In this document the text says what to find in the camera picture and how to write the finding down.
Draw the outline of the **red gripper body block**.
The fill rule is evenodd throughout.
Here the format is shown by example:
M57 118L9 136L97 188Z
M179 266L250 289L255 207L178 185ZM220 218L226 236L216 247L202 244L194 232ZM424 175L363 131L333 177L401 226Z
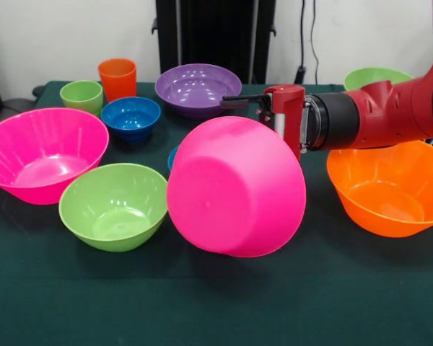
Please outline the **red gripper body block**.
M298 85L270 86L263 91L271 97L272 123L268 126L284 139L297 160L301 156L300 129L305 88Z

